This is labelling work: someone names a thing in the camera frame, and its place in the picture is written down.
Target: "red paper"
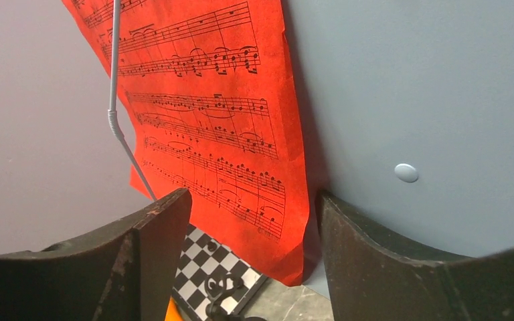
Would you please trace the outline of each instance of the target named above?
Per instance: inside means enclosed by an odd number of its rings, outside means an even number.
[[[113,2],[63,0],[110,73]],[[309,198],[279,0],[123,0],[118,97],[155,194],[286,285],[303,275]],[[136,172],[131,185],[146,194]]]

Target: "gray floor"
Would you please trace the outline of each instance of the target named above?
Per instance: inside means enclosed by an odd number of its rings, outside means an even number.
[[[298,286],[288,288],[267,280],[246,306],[243,315],[260,316],[267,321],[333,321],[330,301],[316,292]]]

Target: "checkered floor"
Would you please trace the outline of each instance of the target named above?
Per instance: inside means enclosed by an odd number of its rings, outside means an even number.
[[[266,276],[253,270],[229,248],[190,225],[176,271],[173,298],[193,321],[208,320],[205,313],[205,307],[209,304],[204,290],[205,279],[226,273],[243,279],[243,286],[222,302],[225,311],[238,314],[266,280]]]

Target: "gray wall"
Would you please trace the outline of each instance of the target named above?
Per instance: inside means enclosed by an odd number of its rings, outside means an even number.
[[[333,192],[439,249],[514,246],[514,1],[287,2]]]
[[[60,1],[0,0],[0,253],[40,250],[149,202],[129,187],[107,125],[108,82]]]

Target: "white wall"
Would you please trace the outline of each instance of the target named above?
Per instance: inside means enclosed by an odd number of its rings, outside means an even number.
[[[129,187],[108,88],[60,1],[0,0],[0,253],[40,250],[149,202]]]

